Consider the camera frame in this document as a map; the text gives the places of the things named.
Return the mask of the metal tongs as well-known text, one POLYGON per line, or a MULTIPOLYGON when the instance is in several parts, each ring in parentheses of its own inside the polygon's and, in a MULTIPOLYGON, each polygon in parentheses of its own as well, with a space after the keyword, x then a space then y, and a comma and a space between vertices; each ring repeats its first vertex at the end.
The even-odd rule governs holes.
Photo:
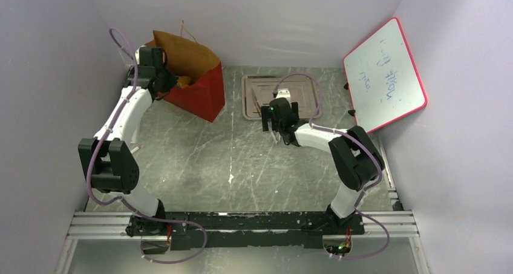
POLYGON ((273 129, 269 129, 269 126, 272 126, 273 123, 269 117, 268 106, 260 104, 260 102, 258 101, 257 95, 255 93, 255 90, 253 88, 251 89, 251 94, 252 94, 253 104, 255 105, 255 109, 258 111, 258 114, 262 121, 263 131, 269 132, 273 138, 274 143, 278 144, 280 141, 280 137, 273 129))

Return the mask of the orange fake bread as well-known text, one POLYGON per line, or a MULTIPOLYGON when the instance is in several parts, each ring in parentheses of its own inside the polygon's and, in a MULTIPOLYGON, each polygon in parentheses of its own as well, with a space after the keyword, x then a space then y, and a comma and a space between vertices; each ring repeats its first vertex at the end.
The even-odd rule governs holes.
POLYGON ((192 79, 189 76, 177 76, 176 81, 175 87, 180 89, 187 88, 192 84, 192 79))

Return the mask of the metal baking tray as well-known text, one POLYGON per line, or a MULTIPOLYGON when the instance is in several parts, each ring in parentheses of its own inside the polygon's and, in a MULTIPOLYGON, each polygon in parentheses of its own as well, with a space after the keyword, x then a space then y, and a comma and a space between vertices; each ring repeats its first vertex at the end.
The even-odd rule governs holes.
MULTIPOLYGON (((247 120, 260 120, 260 107, 267 106, 273 99, 273 90, 282 77, 279 75, 247 74, 242 78, 243 117, 247 120)), ((291 94, 291 101, 297 102, 302 119, 322 116, 319 105, 319 92, 315 83, 305 76, 291 76, 280 85, 291 94)))

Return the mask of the red brown paper bag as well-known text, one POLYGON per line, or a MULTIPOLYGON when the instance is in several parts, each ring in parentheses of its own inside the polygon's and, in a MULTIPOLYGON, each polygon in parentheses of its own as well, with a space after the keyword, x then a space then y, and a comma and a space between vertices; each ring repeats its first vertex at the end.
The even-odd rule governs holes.
POLYGON ((153 40, 142 46, 164 48, 168 57, 167 69, 176 76, 192 79, 187 88, 173 87, 162 100, 213 122, 225 105, 221 59, 191 34, 186 38, 158 30, 152 33, 153 40))

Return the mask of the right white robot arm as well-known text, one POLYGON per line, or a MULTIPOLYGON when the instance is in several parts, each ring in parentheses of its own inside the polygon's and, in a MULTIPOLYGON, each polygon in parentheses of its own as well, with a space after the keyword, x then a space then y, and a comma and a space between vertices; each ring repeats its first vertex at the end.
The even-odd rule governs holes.
POLYGON ((326 225, 331 233, 343 233, 365 193, 381 182, 384 160, 362 127, 318 126, 300 119, 297 106, 284 97, 262 106, 263 131, 277 132, 285 145, 315 148, 331 154, 341 184, 327 207, 326 225))

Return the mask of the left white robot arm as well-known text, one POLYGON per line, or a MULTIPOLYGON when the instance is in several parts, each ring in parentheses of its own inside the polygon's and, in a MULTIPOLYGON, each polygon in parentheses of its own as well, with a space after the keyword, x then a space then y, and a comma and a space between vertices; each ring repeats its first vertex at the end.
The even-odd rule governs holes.
POLYGON ((134 59, 116 107, 94 137, 79 142, 78 153, 90 198, 103 206, 120 200, 144 218, 143 227, 150 234, 160 235, 168 225, 163 203, 139 184, 140 169, 127 142, 147 109, 170 93, 178 77, 167 69, 162 47, 144 45, 134 59))

